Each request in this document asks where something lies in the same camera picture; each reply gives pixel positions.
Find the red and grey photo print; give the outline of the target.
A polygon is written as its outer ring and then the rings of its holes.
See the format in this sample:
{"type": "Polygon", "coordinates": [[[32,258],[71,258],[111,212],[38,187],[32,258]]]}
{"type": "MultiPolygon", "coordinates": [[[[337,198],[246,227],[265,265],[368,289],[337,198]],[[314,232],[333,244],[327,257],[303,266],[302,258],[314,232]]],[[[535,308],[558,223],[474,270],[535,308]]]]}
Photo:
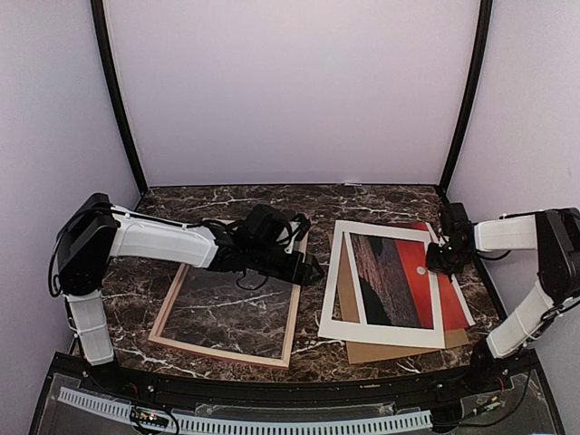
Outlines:
{"type": "Polygon", "coordinates": [[[426,267],[424,240],[352,232],[366,322],[422,332],[471,326],[452,279],[426,267]]]}

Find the white mat board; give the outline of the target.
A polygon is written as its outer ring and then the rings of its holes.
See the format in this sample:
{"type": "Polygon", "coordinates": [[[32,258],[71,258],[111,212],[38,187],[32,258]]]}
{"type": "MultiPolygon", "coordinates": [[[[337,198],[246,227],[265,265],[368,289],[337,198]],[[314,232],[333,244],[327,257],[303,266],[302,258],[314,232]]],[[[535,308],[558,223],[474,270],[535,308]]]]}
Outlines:
{"type": "Polygon", "coordinates": [[[438,278],[433,272],[426,274],[429,289],[428,301],[431,308],[431,328],[368,323],[351,236],[371,236],[386,238],[394,242],[414,242],[421,244],[422,248],[427,248],[431,242],[430,233],[426,230],[379,226],[347,220],[336,221],[318,335],[347,342],[429,349],[444,348],[440,291],[438,278]],[[345,277],[346,284],[353,285],[355,308],[358,314],[356,321],[349,322],[334,318],[340,276],[345,277]]]}

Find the brown cardboard backing board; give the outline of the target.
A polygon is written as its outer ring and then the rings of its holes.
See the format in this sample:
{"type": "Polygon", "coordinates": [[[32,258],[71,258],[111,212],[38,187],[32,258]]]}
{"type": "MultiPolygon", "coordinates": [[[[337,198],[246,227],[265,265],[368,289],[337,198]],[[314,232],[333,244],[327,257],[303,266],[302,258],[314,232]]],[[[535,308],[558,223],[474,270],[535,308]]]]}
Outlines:
{"type": "MultiPolygon", "coordinates": [[[[451,278],[455,283],[457,288],[457,293],[459,295],[460,301],[464,305],[471,325],[474,324],[474,320],[471,313],[467,307],[465,298],[459,289],[456,278],[451,278]]],[[[334,306],[333,317],[337,320],[344,321],[356,321],[358,319],[358,314],[356,313],[355,301],[353,295],[353,285],[346,284],[344,282],[345,277],[341,275],[339,277],[339,289],[338,295],[334,306]]],[[[402,358],[407,356],[413,356],[415,354],[436,352],[438,350],[449,349],[461,345],[468,344],[468,338],[466,335],[466,329],[460,329],[456,331],[444,331],[445,337],[445,347],[442,349],[429,349],[429,348],[416,348],[416,347],[405,347],[405,346],[394,346],[394,345],[380,345],[380,344],[370,344],[370,343],[358,343],[358,342],[346,342],[348,360],[350,363],[368,363],[380,360],[389,360],[402,358]]]]}

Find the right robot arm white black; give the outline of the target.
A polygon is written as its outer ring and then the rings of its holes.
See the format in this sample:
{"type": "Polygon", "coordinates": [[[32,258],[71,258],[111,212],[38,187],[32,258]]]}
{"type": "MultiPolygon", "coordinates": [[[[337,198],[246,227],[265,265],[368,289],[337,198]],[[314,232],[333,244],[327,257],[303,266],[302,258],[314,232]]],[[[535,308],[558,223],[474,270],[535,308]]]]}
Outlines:
{"type": "Polygon", "coordinates": [[[556,318],[579,305],[579,210],[550,208],[472,222],[464,205],[449,203],[439,212],[441,242],[429,244],[426,267],[452,277],[471,260],[500,251],[537,253],[536,281],[512,314],[473,348],[462,384],[481,393],[498,377],[495,361],[539,339],[556,318]]]}

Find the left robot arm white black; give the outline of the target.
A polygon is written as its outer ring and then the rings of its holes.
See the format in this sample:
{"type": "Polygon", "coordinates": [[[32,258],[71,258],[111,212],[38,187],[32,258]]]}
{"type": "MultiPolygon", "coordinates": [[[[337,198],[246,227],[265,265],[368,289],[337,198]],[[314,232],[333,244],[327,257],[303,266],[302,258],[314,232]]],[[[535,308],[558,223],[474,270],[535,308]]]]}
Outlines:
{"type": "Polygon", "coordinates": [[[116,206],[94,193],[57,233],[47,284],[51,297],[63,297],[69,325],[80,340],[92,379],[109,395],[128,387],[116,355],[102,302],[102,281],[114,257],[175,262],[219,273],[255,271],[292,285],[313,285],[324,271],[315,256],[298,250],[309,232],[302,213],[288,217],[265,204],[231,223],[201,219],[182,223],[116,206]]]}

